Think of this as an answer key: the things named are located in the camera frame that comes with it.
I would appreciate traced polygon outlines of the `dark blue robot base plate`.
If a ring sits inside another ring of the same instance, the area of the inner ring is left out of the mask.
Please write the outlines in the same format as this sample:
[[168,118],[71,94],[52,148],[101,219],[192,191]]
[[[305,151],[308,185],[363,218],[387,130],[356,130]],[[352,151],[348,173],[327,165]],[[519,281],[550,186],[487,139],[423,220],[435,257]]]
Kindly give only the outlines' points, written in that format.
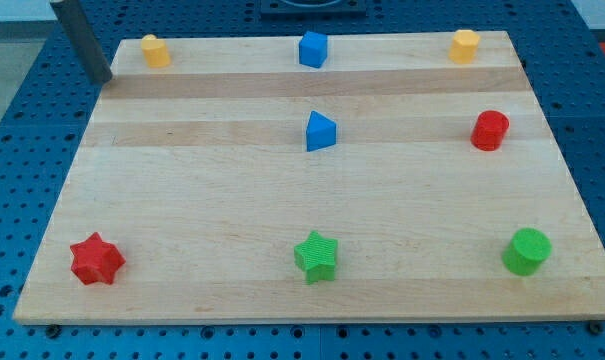
[[363,15],[366,0],[260,0],[260,14],[269,17],[289,15]]

